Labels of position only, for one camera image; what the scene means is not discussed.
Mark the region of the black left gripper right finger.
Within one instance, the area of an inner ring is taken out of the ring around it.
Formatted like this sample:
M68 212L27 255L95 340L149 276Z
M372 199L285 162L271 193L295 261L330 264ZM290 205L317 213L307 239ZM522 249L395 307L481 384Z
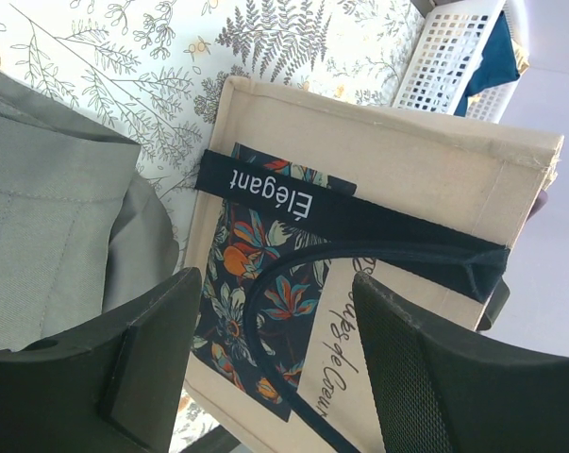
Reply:
M388 452L569 452L569 358L504 344L365 273L353 298Z

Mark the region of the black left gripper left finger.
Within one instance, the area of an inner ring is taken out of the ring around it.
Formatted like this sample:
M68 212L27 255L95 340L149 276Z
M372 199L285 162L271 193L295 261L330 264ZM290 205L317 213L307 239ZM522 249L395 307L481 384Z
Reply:
M124 305L0 351L0 452L166 452L202 277L185 268Z

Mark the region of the beige canvas tote bag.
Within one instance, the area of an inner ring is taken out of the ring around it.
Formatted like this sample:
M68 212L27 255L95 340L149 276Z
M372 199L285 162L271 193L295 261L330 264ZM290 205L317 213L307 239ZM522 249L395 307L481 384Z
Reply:
M185 258L204 279L187 391L255 452L329 449L282 388L343 451L382 451L355 275L476 329L562 145L228 78Z

